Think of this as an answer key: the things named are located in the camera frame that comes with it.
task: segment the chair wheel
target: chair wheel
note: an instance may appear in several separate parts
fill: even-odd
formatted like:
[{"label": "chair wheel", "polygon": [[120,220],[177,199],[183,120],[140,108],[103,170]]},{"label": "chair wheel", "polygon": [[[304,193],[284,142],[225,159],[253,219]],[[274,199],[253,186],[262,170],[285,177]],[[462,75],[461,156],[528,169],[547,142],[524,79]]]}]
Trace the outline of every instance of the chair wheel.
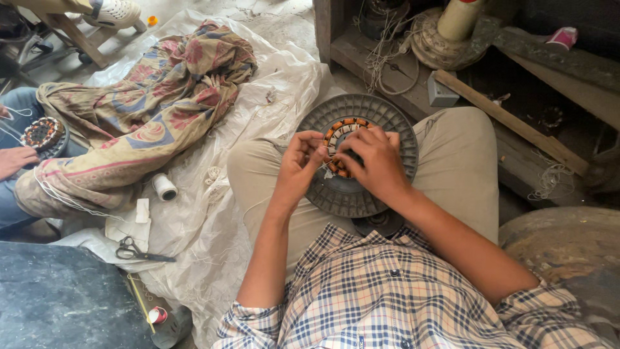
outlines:
[{"label": "chair wheel", "polygon": [[54,50],[54,44],[47,41],[47,40],[41,40],[39,42],[37,42],[34,47],[38,48],[39,50],[41,50],[41,53],[46,55],[48,53],[51,53]]},{"label": "chair wheel", "polygon": [[91,64],[92,63],[92,59],[86,54],[86,53],[80,53],[78,57],[78,60],[80,62],[82,62],[83,64]]}]

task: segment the blue jeans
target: blue jeans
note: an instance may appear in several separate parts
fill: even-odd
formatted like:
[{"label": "blue jeans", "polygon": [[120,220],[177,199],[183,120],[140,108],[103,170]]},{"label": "blue jeans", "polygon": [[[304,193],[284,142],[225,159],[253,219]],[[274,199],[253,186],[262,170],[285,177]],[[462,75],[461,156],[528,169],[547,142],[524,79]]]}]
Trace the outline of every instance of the blue jeans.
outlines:
[{"label": "blue jeans", "polygon": [[[0,127],[8,132],[11,131],[7,129],[6,125],[12,127],[17,132],[23,132],[26,127],[30,125],[31,120],[45,116],[43,107],[37,101],[36,88],[16,88],[9,91],[7,94],[0,97],[0,104],[17,111],[21,109],[32,110],[32,116],[22,116],[14,111],[9,111],[13,115],[14,120],[3,119],[2,123],[0,123]],[[28,111],[22,111],[21,113],[29,114]],[[13,137],[0,131],[0,149],[15,147],[21,147],[21,144]],[[86,148],[70,140],[60,157],[71,158],[86,154],[86,152]],[[8,179],[0,182],[0,233],[21,228],[39,219],[24,212],[17,205],[15,196],[13,195],[16,182],[16,179]]]}]

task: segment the scissors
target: scissors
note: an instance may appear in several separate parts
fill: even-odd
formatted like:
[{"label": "scissors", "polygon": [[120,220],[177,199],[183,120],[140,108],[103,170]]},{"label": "scissors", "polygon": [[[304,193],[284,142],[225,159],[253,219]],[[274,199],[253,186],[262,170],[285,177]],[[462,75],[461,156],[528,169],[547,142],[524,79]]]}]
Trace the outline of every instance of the scissors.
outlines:
[{"label": "scissors", "polygon": [[173,257],[143,253],[133,242],[132,237],[125,237],[123,240],[120,241],[120,247],[116,251],[116,256],[122,260],[130,260],[132,258],[136,258],[137,260],[149,261],[177,261]]}]

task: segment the red cup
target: red cup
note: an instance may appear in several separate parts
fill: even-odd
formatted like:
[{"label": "red cup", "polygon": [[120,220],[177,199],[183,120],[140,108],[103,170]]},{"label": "red cup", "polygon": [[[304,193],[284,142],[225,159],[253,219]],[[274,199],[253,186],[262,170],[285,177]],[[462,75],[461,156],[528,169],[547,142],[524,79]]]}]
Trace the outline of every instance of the red cup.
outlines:
[{"label": "red cup", "polygon": [[162,307],[155,307],[149,311],[149,321],[152,324],[161,324],[168,318],[168,312]]},{"label": "red cup", "polygon": [[547,40],[547,43],[562,45],[567,50],[570,50],[575,45],[575,42],[577,42],[577,28],[573,27],[562,27],[556,30]]}]

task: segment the patterned fabric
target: patterned fabric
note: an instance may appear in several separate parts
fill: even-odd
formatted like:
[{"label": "patterned fabric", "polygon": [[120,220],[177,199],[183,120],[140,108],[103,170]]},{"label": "patterned fabric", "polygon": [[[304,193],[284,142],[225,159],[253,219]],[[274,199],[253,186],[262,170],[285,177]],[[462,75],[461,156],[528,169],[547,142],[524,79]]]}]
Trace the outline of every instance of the patterned fabric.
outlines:
[{"label": "patterned fabric", "polygon": [[299,260],[285,303],[234,303],[213,348],[604,348],[577,301],[541,280],[495,309],[428,243],[329,224]]},{"label": "patterned fabric", "polygon": [[236,85],[255,69],[247,41],[205,21],[190,35],[160,40],[111,86],[41,85],[37,99],[45,114],[66,120],[95,150],[46,160],[23,175],[15,189],[18,203],[39,217],[72,211],[45,194],[38,179],[84,207],[122,207],[134,194],[130,184],[196,142],[225,115],[237,98]]}]

